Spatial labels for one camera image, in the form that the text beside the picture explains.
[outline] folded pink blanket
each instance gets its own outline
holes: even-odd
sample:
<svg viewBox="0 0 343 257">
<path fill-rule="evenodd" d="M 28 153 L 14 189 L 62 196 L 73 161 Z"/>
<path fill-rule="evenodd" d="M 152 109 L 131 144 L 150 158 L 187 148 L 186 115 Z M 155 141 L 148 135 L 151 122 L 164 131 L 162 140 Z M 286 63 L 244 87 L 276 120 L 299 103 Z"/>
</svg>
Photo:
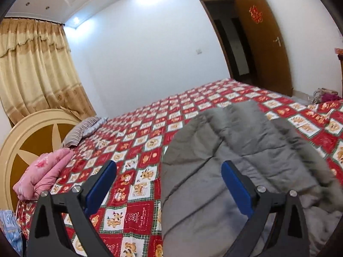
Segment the folded pink blanket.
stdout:
<svg viewBox="0 0 343 257">
<path fill-rule="evenodd" d="M 13 186 L 19 200 L 36 200 L 42 191 L 52 188 L 73 155 L 69 148 L 62 148 L 36 159 Z"/>
</svg>

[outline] curtain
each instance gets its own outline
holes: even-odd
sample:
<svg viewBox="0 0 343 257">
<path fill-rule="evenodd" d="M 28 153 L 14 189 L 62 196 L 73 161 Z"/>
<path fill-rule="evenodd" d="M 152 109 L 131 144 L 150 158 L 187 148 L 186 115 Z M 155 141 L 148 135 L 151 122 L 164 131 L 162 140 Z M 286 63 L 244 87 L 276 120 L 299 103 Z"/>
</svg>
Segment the curtain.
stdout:
<svg viewBox="0 0 343 257">
<path fill-rule="evenodd" d="M 16 124 L 30 113 L 66 108 L 96 115 L 75 70 L 62 25 L 31 19 L 0 24 L 0 99 Z"/>
</svg>

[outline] headboard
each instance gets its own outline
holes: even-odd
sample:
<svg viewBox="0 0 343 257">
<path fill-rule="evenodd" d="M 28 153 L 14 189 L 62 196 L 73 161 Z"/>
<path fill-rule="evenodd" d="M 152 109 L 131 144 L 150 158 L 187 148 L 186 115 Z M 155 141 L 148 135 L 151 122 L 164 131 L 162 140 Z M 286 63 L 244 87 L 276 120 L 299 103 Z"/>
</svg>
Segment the headboard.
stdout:
<svg viewBox="0 0 343 257">
<path fill-rule="evenodd" d="M 13 185 L 42 153 L 61 147 L 61 140 L 80 122 L 61 109 L 47 109 L 25 117 L 10 131 L 0 150 L 0 209 L 14 210 L 18 197 Z"/>
</svg>

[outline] wooden door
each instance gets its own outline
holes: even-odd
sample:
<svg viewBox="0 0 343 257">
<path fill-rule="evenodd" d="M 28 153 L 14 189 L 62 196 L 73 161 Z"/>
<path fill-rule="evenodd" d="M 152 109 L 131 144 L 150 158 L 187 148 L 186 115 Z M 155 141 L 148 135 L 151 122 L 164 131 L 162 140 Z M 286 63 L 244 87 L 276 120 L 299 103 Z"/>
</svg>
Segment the wooden door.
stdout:
<svg viewBox="0 0 343 257">
<path fill-rule="evenodd" d="M 292 78 L 284 41 L 266 0 L 235 0 L 261 87 L 292 96 Z"/>
</svg>

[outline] striped pillow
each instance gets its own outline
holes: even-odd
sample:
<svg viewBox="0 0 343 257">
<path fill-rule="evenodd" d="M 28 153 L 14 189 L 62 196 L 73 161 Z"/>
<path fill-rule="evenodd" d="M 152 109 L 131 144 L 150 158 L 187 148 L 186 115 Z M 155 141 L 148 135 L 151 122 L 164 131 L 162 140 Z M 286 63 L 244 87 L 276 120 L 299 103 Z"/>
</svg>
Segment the striped pillow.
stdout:
<svg viewBox="0 0 343 257">
<path fill-rule="evenodd" d="M 100 117 L 89 117 L 87 119 L 84 119 L 78 125 L 74 126 L 73 129 L 69 131 L 69 133 L 64 138 L 62 147 L 70 148 L 71 146 L 77 146 L 82 139 L 83 132 L 86 129 L 89 129 L 99 120 Z"/>
<path fill-rule="evenodd" d="M 99 127 L 101 127 L 106 121 L 108 120 L 108 117 L 106 118 L 100 118 L 99 121 L 97 121 L 95 123 L 95 125 L 91 126 L 90 128 L 86 129 L 84 132 L 83 132 L 83 135 L 82 135 L 82 138 L 86 138 L 86 137 L 89 137 L 91 136 L 94 132 L 96 132 Z"/>
</svg>

